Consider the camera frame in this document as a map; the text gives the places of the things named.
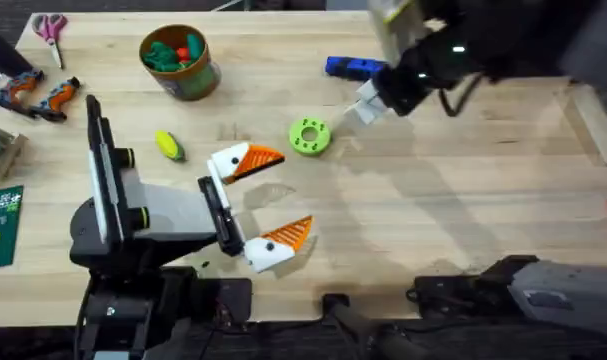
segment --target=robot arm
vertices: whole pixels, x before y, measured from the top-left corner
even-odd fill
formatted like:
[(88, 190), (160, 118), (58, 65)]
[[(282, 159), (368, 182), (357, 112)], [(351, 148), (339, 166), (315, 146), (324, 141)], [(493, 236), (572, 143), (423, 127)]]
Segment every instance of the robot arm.
[[(456, 116), (465, 99), (450, 106), (445, 91), (473, 73), (478, 77), (465, 92), (468, 96), (480, 77), (496, 83), (514, 77), (569, 75), (607, 88), (607, 0), (396, 3), (391, 15), (373, 16), (390, 65), (359, 90), (361, 100), (351, 108), (366, 123), (387, 108), (407, 115), (433, 90), (439, 91), (447, 114)], [(417, 18), (417, 12), (421, 21), (441, 20), (445, 26), (426, 31), (403, 48), (398, 22)], [(416, 29), (417, 24), (406, 23), (407, 28)]]

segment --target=pink scissors handle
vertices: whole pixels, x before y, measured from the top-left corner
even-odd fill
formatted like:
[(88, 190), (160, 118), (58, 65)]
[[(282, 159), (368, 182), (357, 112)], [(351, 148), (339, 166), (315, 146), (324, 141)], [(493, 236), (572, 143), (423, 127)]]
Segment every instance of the pink scissors handle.
[(67, 24), (67, 18), (61, 14), (37, 15), (32, 21), (32, 30), (48, 42), (50, 39), (57, 41), (59, 32), (65, 24)]

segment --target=scissors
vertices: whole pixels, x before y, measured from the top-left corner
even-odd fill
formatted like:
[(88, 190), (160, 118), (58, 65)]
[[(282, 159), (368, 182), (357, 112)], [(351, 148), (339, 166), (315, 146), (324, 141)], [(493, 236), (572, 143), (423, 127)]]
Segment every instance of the scissors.
[(65, 24), (67, 24), (67, 18), (61, 14), (37, 15), (32, 21), (32, 30), (50, 46), (54, 61), (60, 69), (63, 69), (63, 61), (57, 41), (59, 40), (59, 32)]

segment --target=green toy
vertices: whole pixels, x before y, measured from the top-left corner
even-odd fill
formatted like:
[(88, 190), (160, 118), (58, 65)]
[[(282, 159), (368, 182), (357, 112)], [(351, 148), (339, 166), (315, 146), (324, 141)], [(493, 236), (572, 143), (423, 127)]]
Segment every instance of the green toy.
[(23, 186), (0, 190), (0, 266), (14, 260)]
[(290, 127), (290, 144), (303, 155), (321, 154), (331, 139), (330, 129), (316, 118), (301, 119)]
[(190, 51), (190, 58), (194, 61), (203, 54), (203, 42), (194, 34), (187, 35), (187, 48)]
[(155, 71), (172, 72), (180, 69), (176, 51), (160, 41), (150, 45), (150, 51), (143, 55), (143, 62)]

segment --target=white cable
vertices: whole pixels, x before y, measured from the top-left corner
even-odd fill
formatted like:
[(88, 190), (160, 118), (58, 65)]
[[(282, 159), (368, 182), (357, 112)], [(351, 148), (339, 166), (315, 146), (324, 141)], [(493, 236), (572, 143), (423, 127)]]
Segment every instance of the white cable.
[(225, 10), (231, 6), (234, 6), (240, 2), (244, 1), (245, 4), (243, 5), (243, 10), (245, 11), (249, 11), (250, 10), (250, 1), (249, 0), (231, 0), (226, 2), (225, 4), (221, 5), (221, 6), (217, 6), (214, 9), (210, 10), (210, 11), (221, 11), (221, 10)]

